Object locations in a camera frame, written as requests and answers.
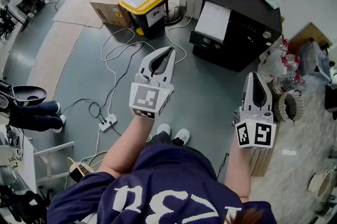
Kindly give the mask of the white drawer front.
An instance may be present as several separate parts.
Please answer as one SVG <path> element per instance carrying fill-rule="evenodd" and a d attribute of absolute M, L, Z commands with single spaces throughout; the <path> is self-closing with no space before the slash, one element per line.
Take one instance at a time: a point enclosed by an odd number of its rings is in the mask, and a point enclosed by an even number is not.
<path fill-rule="evenodd" d="M 209 49 L 223 48 L 230 14 L 230 9 L 205 1 L 195 30 L 191 31 L 190 43 Z"/>

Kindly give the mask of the grey corrugated bucket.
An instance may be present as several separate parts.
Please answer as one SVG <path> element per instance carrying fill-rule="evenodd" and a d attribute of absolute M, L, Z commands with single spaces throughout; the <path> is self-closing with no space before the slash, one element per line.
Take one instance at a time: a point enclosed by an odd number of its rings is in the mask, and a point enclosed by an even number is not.
<path fill-rule="evenodd" d="M 284 93 L 274 105 L 274 116 L 278 121 L 294 123 L 304 115 L 304 102 L 299 90 Z"/>

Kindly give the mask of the white red plastic bag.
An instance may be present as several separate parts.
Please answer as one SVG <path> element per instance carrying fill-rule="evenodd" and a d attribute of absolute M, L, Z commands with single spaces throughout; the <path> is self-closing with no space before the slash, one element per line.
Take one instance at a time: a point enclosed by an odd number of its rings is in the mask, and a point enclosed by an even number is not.
<path fill-rule="evenodd" d="M 259 56 L 258 75 L 266 82 L 290 72 L 297 71 L 300 58 L 290 53 L 291 43 L 281 35 L 263 54 Z"/>

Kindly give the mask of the person's left white shoe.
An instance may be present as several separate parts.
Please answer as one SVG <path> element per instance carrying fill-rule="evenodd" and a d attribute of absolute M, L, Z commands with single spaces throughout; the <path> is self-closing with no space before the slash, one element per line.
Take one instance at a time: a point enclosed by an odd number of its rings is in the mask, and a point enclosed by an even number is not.
<path fill-rule="evenodd" d="M 171 127 L 168 124 L 161 124 L 158 126 L 157 128 L 157 135 L 159 134 L 166 134 L 166 135 L 170 135 L 171 133 Z"/>

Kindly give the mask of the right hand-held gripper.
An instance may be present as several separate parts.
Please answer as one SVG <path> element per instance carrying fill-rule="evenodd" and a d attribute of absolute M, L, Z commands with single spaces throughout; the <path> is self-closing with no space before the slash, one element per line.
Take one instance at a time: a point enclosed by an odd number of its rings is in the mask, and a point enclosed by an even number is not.
<path fill-rule="evenodd" d="M 271 110 L 272 94 L 268 85 L 257 73 L 250 72 L 243 87 L 242 111 L 233 113 L 233 125 L 239 148 L 271 149 L 274 146 L 276 124 Z"/>

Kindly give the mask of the wooden plank platform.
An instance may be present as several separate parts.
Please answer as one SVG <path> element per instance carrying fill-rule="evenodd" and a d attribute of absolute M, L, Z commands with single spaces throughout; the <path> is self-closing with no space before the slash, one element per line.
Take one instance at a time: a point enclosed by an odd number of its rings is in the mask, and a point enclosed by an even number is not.
<path fill-rule="evenodd" d="M 264 177 L 268 169 L 274 148 L 251 150 L 250 172 L 253 177 Z"/>

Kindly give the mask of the yellow lid trash bin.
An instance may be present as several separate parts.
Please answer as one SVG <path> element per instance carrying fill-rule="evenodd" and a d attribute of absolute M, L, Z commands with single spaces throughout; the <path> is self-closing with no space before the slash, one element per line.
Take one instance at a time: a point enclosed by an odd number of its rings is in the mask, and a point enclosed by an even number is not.
<path fill-rule="evenodd" d="M 147 39 L 155 38 L 165 27 L 164 5 L 168 0 L 120 0 L 120 6 L 130 14 L 135 28 Z"/>

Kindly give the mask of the person's black trousers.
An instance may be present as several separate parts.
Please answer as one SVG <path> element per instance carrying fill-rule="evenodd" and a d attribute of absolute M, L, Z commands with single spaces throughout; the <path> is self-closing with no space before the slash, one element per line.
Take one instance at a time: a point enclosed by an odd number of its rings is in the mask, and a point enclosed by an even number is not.
<path fill-rule="evenodd" d="M 159 134 L 153 136 L 152 139 L 146 143 L 146 146 L 156 144 L 170 144 L 176 146 L 184 146 L 184 141 L 178 136 L 176 136 L 174 139 L 171 139 L 166 131 L 161 131 Z"/>

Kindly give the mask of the white power strip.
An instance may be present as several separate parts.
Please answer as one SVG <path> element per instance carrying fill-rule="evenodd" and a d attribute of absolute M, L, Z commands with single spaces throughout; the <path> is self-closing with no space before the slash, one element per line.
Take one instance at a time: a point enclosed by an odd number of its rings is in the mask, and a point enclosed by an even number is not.
<path fill-rule="evenodd" d="M 99 123 L 99 128 L 101 131 L 106 131 L 110 127 L 112 127 L 117 122 L 117 118 L 114 114 L 110 114 L 103 121 Z"/>

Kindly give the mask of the person's white shoe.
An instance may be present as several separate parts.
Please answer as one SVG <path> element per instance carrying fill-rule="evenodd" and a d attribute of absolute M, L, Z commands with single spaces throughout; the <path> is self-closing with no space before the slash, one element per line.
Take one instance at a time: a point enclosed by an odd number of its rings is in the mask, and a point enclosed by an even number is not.
<path fill-rule="evenodd" d="M 170 135 L 171 133 L 171 127 L 168 124 L 161 124 L 158 126 L 157 128 L 157 135 L 159 134 L 166 134 L 166 135 Z"/>
<path fill-rule="evenodd" d="M 187 142 L 190 139 L 190 132 L 187 129 L 181 129 L 178 131 L 176 134 L 174 141 L 179 145 L 179 146 L 185 146 Z"/>

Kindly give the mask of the person's navy printed shirt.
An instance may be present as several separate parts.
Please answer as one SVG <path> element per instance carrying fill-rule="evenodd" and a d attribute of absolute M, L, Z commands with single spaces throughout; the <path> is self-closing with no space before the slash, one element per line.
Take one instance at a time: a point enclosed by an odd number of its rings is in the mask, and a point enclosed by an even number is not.
<path fill-rule="evenodd" d="M 276 224 L 268 202 L 242 202 L 217 181 L 204 157 L 156 144 L 142 150 L 130 173 L 89 174 L 58 194 L 47 210 L 47 224 L 74 224 L 89 216 L 97 224 L 224 224 L 251 208 L 262 212 L 262 224 Z"/>

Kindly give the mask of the grey plastic basin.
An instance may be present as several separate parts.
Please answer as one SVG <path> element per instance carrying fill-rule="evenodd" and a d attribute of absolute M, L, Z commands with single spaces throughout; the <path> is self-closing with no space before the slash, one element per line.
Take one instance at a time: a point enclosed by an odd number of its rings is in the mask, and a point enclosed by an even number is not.
<path fill-rule="evenodd" d="M 35 106 L 47 97 L 47 91 L 37 86 L 14 86 L 13 92 L 19 106 Z"/>

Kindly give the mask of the person's right white shoe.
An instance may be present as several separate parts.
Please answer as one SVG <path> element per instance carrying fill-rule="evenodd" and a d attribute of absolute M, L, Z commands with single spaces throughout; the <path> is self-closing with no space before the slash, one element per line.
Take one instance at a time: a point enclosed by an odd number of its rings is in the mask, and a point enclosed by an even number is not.
<path fill-rule="evenodd" d="M 185 146 L 187 142 L 190 139 L 190 132 L 187 129 L 181 129 L 178 131 L 176 134 L 174 141 L 179 145 L 179 146 Z"/>

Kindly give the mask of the brown cardboard box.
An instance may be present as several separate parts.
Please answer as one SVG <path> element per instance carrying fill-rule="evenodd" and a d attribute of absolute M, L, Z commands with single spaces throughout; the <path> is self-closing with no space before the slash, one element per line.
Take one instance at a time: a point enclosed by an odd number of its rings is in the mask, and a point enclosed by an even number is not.
<path fill-rule="evenodd" d="M 121 27 L 131 26 L 130 15 L 120 5 L 120 0 L 90 0 L 90 4 L 103 23 Z"/>

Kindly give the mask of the clear plastic bottle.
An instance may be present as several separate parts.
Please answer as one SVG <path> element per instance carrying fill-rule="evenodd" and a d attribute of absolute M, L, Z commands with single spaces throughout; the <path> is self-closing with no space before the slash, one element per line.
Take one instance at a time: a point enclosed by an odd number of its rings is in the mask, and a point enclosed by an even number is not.
<path fill-rule="evenodd" d="M 301 81 L 301 76 L 295 72 L 280 75 L 273 79 L 272 89 L 276 94 L 284 94 L 294 90 Z"/>

